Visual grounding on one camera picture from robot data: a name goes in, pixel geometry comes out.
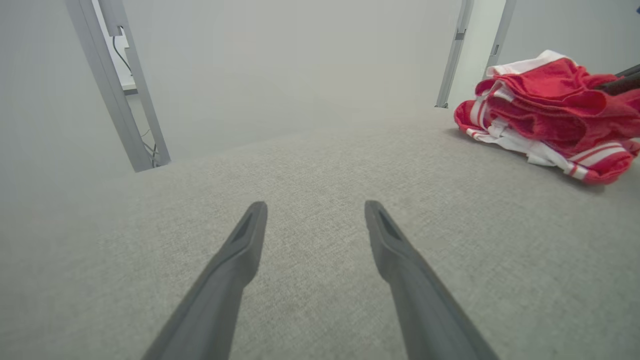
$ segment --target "gray textured surface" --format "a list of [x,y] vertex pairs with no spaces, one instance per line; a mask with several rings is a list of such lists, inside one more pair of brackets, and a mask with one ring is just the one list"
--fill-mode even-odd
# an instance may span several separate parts
[[475,143],[449,110],[136,174],[0,223],[0,358],[138,359],[254,200],[232,359],[402,359],[376,199],[503,359],[637,359],[640,168],[606,188]]

